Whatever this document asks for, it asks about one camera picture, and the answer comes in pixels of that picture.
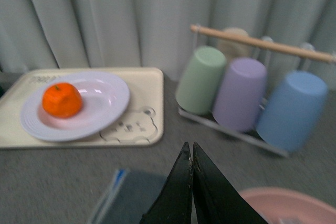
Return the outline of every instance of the gray curtain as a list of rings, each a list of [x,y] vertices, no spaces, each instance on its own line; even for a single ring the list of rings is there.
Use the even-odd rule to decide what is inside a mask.
[[[336,50],[336,0],[0,0],[0,5],[3,72],[151,66],[178,80],[193,50],[189,26],[196,23]],[[214,38],[201,37],[200,43],[217,45]],[[301,64],[297,57],[273,54],[269,84]],[[335,65],[311,62],[308,71],[336,89]]]

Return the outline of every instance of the orange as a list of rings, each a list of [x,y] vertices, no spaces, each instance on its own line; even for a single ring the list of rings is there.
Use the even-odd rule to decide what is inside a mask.
[[[82,97],[72,84],[56,83],[44,92],[42,107],[52,116],[69,118],[82,108]]]

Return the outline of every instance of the wooden handle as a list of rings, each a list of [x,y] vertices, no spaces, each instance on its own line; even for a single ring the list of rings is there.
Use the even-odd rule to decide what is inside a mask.
[[[302,58],[324,61],[328,63],[336,63],[336,57],[326,52],[318,52],[308,49],[302,49],[299,47],[288,46],[286,44],[280,44],[275,42],[269,42],[261,39],[251,38],[239,34],[220,31],[198,25],[191,25],[190,30],[194,33],[200,33],[203,35],[216,37],[219,39],[230,40],[241,44],[258,47],[261,49],[268,49],[270,51],[280,52],[283,54],[296,55]]]

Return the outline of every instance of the cream tray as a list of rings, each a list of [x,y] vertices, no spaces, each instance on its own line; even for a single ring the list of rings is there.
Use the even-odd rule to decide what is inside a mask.
[[[20,124],[26,99],[39,87],[60,76],[80,71],[104,71],[122,78],[131,92],[124,114],[94,135],[69,142],[47,142],[32,137]],[[0,99],[0,148],[146,146],[163,134],[163,73],[157,68],[90,68],[34,70]]]

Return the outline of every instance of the table surface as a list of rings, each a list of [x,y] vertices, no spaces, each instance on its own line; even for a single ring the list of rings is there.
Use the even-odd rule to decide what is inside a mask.
[[[0,150],[1,223],[85,223],[118,168],[167,176],[184,142],[198,142],[237,190],[282,187],[336,207],[336,92],[307,144],[267,153],[179,116],[165,76],[164,134],[149,147]]]

